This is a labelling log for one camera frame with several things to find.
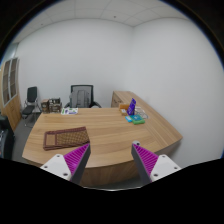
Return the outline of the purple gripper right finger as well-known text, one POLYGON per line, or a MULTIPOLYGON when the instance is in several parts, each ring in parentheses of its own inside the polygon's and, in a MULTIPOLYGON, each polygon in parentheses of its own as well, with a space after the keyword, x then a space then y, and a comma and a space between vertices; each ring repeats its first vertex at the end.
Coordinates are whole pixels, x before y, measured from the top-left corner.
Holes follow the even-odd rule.
POLYGON ((143 185, 180 170, 180 167, 167 155, 156 155, 143 148, 138 141, 132 143, 131 154, 143 185))

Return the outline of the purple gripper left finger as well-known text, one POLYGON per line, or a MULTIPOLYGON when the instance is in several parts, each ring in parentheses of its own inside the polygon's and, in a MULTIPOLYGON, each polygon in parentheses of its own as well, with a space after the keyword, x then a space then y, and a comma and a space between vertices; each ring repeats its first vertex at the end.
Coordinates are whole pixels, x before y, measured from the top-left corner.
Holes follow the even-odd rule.
POLYGON ((54 155, 41 169, 79 185, 90 154, 90 145, 86 144, 65 155, 54 155))

